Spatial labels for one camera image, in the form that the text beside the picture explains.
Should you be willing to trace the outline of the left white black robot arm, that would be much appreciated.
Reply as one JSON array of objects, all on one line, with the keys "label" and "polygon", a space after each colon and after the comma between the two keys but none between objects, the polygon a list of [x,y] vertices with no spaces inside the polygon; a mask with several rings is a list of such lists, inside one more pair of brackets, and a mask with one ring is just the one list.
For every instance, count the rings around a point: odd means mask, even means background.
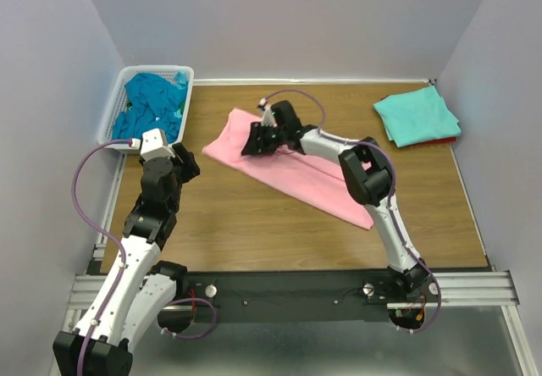
[{"label": "left white black robot arm", "polygon": [[74,329],[53,342],[62,375],[129,374],[136,345],[158,313],[187,296],[185,267],[157,258],[176,225],[182,186],[199,166],[182,144],[149,140],[141,143],[141,164],[141,193],[113,266]]}]

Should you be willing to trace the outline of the blue t shirt in basket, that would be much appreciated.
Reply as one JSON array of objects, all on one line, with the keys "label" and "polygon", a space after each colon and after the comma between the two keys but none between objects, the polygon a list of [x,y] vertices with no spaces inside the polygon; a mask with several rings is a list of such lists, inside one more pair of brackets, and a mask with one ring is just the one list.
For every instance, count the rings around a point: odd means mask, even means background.
[{"label": "blue t shirt in basket", "polygon": [[114,122],[112,139],[141,139],[144,132],[158,128],[165,132],[168,143],[174,143],[179,136],[188,88],[179,90],[174,82],[152,73],[135,75],[124,85],[126,110]]}]

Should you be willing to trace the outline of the aluminium frame rail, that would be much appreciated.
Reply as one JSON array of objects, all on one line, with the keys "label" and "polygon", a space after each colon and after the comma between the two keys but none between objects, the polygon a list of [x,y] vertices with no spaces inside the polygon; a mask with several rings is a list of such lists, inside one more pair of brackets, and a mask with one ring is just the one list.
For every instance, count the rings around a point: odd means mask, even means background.
[{"label": "aluminium frame rail", "polygon": [[445,272],[435,275],[442,307],[517,306],[512,276],[508,272]]}]

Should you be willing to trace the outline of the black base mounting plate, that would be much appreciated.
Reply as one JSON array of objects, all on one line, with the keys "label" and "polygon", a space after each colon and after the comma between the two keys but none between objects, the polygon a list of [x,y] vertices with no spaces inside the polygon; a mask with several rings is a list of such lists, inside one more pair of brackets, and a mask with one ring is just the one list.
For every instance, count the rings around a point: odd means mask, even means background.
[{"label": "black base mounting plate", "polygon": [[397,322],[418,329],[438,301],[431,279],[404,290],[388,269],[192,272],[158,324],[183,335],[227,323]]}]

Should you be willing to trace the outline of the folded red t shirt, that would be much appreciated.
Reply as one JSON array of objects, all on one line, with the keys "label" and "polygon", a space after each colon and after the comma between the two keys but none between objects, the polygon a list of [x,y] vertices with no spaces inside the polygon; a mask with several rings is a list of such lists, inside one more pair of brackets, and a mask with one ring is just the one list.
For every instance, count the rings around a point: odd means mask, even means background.
[{"label": "folded red t shirt", "polygon": [[435,145],[435,144],[448,144],[456,141],[456,136],[446,137],[443,139],[434,139],[430,141],[423,141],[418,143],[419,145]]}]

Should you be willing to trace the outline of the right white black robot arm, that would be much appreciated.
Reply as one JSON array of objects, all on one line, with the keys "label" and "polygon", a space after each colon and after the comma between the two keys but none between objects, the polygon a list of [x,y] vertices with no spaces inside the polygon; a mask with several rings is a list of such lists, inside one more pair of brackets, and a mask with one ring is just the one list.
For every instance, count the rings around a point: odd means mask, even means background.
[{"label": "right white black robot arm", "polygon": [[395,168],[378,142],[372,137],[346,139],[315,125],[304,125],[288,101],[270,105],[264,98],[257,108],[262,120],[251,123],[241,154],[271,155],[286,146],[339,165],[349,195],[368,210],[376,224],[387,256],[391,295],[399,301],[411,300],[429,281],[430,270],[402,220]]}]

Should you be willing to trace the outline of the light teal cloth in basket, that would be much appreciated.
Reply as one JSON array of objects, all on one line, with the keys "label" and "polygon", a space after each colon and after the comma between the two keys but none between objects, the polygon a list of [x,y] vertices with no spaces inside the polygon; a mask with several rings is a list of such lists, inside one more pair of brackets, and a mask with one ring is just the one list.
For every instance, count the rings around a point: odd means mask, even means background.
[{"label": "light teal cloth in basket", "polygon": [[186,90],[188,88],[190,79],[186,77],[185,72],[179,71],[174,76],[174,85],[179,90]]}]

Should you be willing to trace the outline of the pink t shirt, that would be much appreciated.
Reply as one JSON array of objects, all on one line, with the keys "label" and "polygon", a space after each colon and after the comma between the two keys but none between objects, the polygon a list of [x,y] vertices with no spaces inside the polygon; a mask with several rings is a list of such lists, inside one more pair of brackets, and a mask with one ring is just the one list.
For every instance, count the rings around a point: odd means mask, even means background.
[{"label": "pink t shirt", "polygon": [[261,119],[235,108],[214,141],[202,152],[210,158],[363,229],[373,227],[367,209],[349,195],[340,166],[322,158],[280,150],[270,156],[243,156],[251,123]]}]

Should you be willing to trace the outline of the folded teal t shirt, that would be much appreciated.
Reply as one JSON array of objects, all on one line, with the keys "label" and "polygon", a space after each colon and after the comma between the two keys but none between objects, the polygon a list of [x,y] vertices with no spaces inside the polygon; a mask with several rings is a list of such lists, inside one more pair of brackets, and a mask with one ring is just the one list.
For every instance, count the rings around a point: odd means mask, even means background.
[{"label": "folded teal t shirt", "polygon": [[397,147],[457,138],[462,134],[459,120],[435,86],[387,96],[373,108],[382,119],[389,140]]}]

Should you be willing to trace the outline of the white plastic basket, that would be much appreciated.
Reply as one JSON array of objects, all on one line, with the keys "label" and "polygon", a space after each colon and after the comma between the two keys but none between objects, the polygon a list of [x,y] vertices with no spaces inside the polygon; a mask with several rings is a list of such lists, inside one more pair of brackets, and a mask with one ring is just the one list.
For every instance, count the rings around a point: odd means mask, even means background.
[{"label": "white plastic basket", "polygon": [[127,100],[127,94],[124,90],[124,85],[138,73],[152,73],[163,77],[169,82],[174,82],[174,75],[179,71],[185,72],[186,77],[190,79],[180,132],[177,140],[174,143],[181,141],[185,131],[185,125],[191,103],[191,93],[194,85],[195,73],[193,68],[180,65],[137,65],[128,66],[119,71],[117,80],[113,86],[113,91],[108,99],[108,104],[106,105],[103,113],[102,122],[98,128],[97,142],[100,144],[109,143],[112,148],[115,148],[120,152],[132,152],[134,149],[130,147],[126,141],[137,138],[119,140],[112,139],[114,122],[119,114],[126,110],[125,101]]}]

